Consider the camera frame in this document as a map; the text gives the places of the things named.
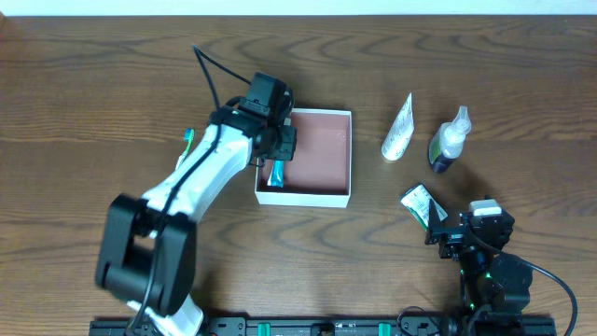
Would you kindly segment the white and green soap packet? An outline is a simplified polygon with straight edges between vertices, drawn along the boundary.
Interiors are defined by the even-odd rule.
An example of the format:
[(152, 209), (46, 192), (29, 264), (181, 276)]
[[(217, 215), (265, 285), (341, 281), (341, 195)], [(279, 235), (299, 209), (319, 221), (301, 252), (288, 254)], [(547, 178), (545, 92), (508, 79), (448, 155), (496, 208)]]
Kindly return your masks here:
[(400, 199), (400, 202), (411, 212), (424, 230), (428, 228), (429, 204), (431, 201), (436, 205), (439, 219), (446, 219), (448, 217), (447, 212), (435, 201), (423, 184), (409, 189)]

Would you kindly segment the small teal toothpaste tube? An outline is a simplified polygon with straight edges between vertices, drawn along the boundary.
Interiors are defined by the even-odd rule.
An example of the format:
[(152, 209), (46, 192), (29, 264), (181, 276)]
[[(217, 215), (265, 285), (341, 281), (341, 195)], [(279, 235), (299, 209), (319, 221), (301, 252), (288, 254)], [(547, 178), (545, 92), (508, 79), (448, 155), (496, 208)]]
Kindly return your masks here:
[(282, 188), (284, 186), (284, 161), (274, 161), (271, 167), (270, 177), (267, 185), (269, 187)]

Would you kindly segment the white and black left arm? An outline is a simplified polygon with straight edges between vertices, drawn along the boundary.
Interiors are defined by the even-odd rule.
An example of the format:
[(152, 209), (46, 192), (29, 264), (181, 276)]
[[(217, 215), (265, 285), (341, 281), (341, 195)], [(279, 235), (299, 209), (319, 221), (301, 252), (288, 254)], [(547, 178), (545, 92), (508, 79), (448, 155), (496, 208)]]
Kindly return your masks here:
[(124, 332), (144, 319), (163, 335), (194, 335), (202, 310), (190, 297), (196, 271), (197, 224), (218, 193), (255, 158), (290, 161), (297, 131), (294, 106), (234, 97), (214, 111), (204, 137), (161, 183), (140, 198), (110, 204), (95, 281), (136, 307)]

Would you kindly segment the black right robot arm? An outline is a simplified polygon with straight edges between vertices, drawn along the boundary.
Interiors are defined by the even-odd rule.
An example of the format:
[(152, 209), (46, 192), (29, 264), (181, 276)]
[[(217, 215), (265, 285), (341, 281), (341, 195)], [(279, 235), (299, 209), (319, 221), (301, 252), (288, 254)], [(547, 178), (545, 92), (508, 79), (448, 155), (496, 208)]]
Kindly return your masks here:
[(514, 218), (494, 199), (474, 201), (459, 215), (460, 224), (448, 227), (437, 203), (429, 202), (425, 243), (437, 245), (442, 259), (457, 261), (466, 301), (475, 308), (519, 314), (530, 302), (532, 270), (503, 252), (513, 232)]

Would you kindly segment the green and white toothbrush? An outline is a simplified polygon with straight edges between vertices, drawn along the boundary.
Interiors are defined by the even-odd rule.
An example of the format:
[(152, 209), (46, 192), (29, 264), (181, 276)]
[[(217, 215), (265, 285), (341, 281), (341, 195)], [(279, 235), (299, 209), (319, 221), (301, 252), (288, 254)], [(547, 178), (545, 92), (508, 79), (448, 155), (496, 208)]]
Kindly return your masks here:
[(187, 128), (184, 135), (184, 141), (186, 142), (186, 147), (183, 150), (182, 154), (178, 157), (177, 163), (175, 168), (178, 169), (182, 162), (186, 159), (189, 151), (191, 150), (192, 143), (195, 136), (195, 130), (192, 128)]

